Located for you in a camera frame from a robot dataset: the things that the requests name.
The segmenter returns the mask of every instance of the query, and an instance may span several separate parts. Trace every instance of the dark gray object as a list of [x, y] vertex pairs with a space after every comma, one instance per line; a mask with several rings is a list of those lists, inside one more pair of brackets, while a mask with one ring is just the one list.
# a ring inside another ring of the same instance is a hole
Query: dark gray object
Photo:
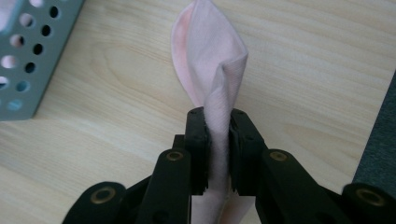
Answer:
[[353, 182], [379, 187], [396, 198], [396, 72]]
[[35, 114], [83, 3], [17, 2], [0, 32], [0, 120]]

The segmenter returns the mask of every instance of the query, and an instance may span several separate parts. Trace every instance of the wooden table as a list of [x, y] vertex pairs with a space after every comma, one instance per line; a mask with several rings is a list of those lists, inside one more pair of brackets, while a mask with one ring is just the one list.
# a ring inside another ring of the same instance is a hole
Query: wooden table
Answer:
[[[36, 116], [0, 123], [0, 223], [60, 223], [91, 185], [150, 175], [193, 108], [170, 53], [189, 2], [86, 1]], [[236, 107], [340, 192], [395, 69], [396, 4], [215, 3], [249, 50]], [[253, 208], [244, 223], [258, 222]]]

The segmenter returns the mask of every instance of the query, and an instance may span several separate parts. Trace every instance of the gray fabric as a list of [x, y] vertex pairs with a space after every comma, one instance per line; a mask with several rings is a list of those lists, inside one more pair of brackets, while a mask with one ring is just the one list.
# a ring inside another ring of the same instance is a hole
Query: gray fabric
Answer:
[[353, 182], [366, 183], [396, 198], [396, 77], [390, 83]]

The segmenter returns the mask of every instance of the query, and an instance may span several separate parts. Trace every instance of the black plastic part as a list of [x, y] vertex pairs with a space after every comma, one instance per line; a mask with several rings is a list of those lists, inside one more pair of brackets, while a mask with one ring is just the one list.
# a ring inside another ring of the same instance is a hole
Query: black plastic part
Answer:
[[169, 149], [157, 160], [140, 205], [138, 224], [191, 221], [191, 155], [183, 149]]
[[248, 115], [234, 109], [230, 122], [230, 174], [233, 190], [255, 196], [259, 186], [261, 154], [268, 149]]
[[64, 224], [118, 223], [125, 192], [123, 185], [113, 182], [102, 182], [90, 187], [72, 206]]
[[208, 187], [210, 134], [206, 128], [204, 108], [198, 107], [187, 115], [184, 149], [191, 154], [191, 194], [203, 195]]
[[119, 214], [119, 223], [135, 223], [137, 214], [139, 213], [140, 204], [146, 194], [151, 176], [131, 186], [126, 190], [123, 198], [123, 208]]
[[181, 148], [184, 149], [184, 134], [175, 134], [173, 149]]
[[356, 183], [344, 187], [342, 193], [346, 214], [355, 223], [396, 223], [396, 201], [381, 189]]
[[288, 152], [262, 153], [256, 209], [262, 223], [352, 223]]

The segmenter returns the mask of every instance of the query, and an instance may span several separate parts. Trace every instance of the fabric fold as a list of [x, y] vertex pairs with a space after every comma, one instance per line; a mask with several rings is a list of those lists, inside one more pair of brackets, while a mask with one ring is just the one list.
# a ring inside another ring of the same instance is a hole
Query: fabric fold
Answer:
[[253, 200], [229, 193], [228, 130], [248, 50], [209, 0], [194, 0], [179, 14], [171, 39], [177, 76], [193, 104], [204, 107], [212, 136], [209, 188], [192, 197], [191, 222], [239, 223]]

